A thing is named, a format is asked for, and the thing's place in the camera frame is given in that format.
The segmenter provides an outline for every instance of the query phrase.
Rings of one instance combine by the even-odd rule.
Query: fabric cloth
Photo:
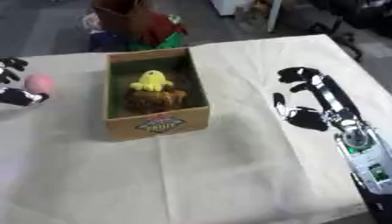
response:
[[[149,27],[141,33],[140,43],[147,46],[158,46],[175,32],[187,34],[186,28],[182,24],[174,24],[169,16],[165,14],[149,12],[151,23]]]
[[[57,92],[33,110],[0,108],[0,222],[30,224],[315,224],[366,211],[334,129],[280,121],[319,105],[278,81],[286,67],[330,74],[363,118],[392,140],[392,98],[327,36],[191,48],[208,129],[112,143],[102,121],[105,54],[27,59]]]

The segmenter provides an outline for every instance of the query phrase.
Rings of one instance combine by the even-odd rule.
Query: chair leg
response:
[[[330,28],[325,24],[315,23],[311,27],[309,27],[308,31],[314,34],[321,34],[321,33],[329,33]]]
[[[339,45],[345,46],[348,49],[350,49],[354,54],[354,59],[358,62],[361,61],[362,56],[363,56],[363,52],[362,50],[360,50],[360,48],[358,48],[354,41],[354,35],[352,33],[346,33],[344,35],[340,35],[340,36],[336,36],[336,37],[332,37],[332,39],[338,43]]]

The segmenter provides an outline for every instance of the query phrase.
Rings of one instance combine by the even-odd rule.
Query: red object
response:
[[[174,24],[165,14],[159,14],[150,11],[151,25],[141,35],[141,44],[147,46],[158,46],[170,37],[174,32],[188,34],[186,28],[182,24]]]
[[[54,91],[54,82],[44,74],[32,74],[27,77],[24,86],[31,94],[50,94]]]

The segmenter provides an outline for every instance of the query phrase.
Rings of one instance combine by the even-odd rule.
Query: yellow plush toy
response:
[[[145,90],[149,92],[160,92],[164,89],[164,86],[173,86],[171,81],[166,80],[166,77],[163,73],[151,70],[142,75],[140,77],[139,82],[135,82],[130,84],[130,87],[135,90]]]

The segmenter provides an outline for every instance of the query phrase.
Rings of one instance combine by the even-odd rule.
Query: office chair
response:
[[[332,27],[315,23],[309,28],[309,32],[327,34],[336,43],[351,50],[357,61],[362,58],[362,50],[355,45],[355,35],[352,32],[338,33],[341,24],[345,21],[357,29],[372,27],[376,19],[391,5],[391,0],[309,0],[309,2],[316,8],[330,11],[337,16]]]

